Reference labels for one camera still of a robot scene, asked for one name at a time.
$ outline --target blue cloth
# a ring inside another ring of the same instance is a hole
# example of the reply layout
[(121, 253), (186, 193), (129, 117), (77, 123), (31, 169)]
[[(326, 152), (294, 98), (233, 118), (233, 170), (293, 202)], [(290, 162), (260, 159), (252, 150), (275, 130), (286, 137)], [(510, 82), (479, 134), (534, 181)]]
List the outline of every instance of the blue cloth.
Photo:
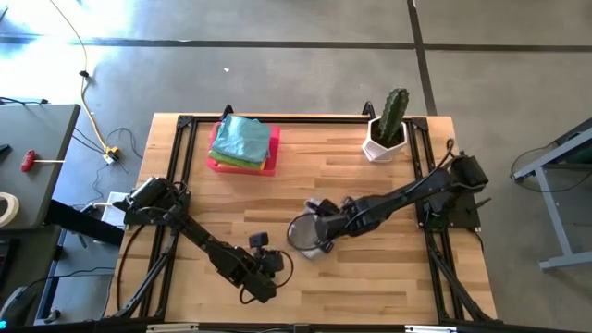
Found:
[(247, 162), (261, 164), (267, 158), (271, 129), (258, 120), (227, 116), (220, 125), (212, 150)]

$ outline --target potted cactus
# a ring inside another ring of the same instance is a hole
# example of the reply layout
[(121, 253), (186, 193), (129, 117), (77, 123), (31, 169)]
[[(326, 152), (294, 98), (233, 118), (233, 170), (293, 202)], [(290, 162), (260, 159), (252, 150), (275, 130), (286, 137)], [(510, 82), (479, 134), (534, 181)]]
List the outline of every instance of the potted cactus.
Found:
[(368, 122), (362, 150), (370, 162), (387, 163), (407, 143), (407, 128), (401, 124), (409, 93), (397, 88), (390, 92), (381, 117)]

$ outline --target concrete floor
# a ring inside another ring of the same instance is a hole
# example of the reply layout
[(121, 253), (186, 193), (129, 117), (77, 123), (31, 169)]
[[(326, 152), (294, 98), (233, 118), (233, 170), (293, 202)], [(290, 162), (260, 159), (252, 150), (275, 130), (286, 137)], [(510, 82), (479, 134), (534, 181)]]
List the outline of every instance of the concrete floor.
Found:
[[(0, 43), (0, 92), (78, 102), (81, 49), (64, 44), (71, 30), (50, 5), (30, 2), (13, 2), (0, 21), (0, 37), (52, 38)], [(56, 2), (89, 38), (414, 41), (405, 0)], [(592, 2), (587, 0), (415, 3), (424, 43), (592, 44)], [(411, 92), (408, 115), (427, 114), (413, 49), (194, 46), (89, 46), (96, 83), (87, 100), (102, 132), (128, 127), (143, 150), (154, 112), (222, 111), (230, 103), (244, 112), (357, 114), (366, 100), (383, 103), (395, 86)], [(507, 323), (592, 327), (592, 265), (540, 272), (538, 260), (560, 254), (559, 244), (542, 196), (508, 178), (518, 154), (547, 144), (592, 115), (590, 50), (425, 52), (438, 115), (453, 117), (460, 146), (479, 158), (490, 178), (478, 195), (493, 198), (480, 213), (482, 237), (498, 315)], [(92, 133), (85, 116), (78, 128)], [(114, 136), (113, 143), (130, 151), (126, 134)], [(141, 161), (128, 154), (124, 162), (129, 174), (117, 167), (101, 172), (98, 188), (105, 195), (135, 184)], [(65, 204), (94, 198), (92, 183), (101, 164), (100, 156), (73, 142), (55, 198)]]

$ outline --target red screwdriver handle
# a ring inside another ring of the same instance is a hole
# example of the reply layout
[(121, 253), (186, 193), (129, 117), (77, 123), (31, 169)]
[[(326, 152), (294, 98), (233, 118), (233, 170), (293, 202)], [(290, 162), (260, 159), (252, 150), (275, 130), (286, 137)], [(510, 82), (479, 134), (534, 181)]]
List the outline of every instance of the red screwdriver handle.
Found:
[(20, 163), (20, 171), (22, 172), (29, 172), (35, 163), (35, 151), (29, 150), (25, 157), (22, 158), (22, 162)]

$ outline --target tape roll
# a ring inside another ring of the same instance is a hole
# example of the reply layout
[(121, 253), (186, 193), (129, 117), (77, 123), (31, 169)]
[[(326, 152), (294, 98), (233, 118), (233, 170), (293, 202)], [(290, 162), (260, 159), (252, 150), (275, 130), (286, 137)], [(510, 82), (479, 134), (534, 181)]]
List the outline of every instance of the tape roll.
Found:
[(0, 192), (0, 200), (6, 201), (6, 211), (0, 216), (0, 228), (12, 221), (19, 212), (19, 199), (16, 196)]

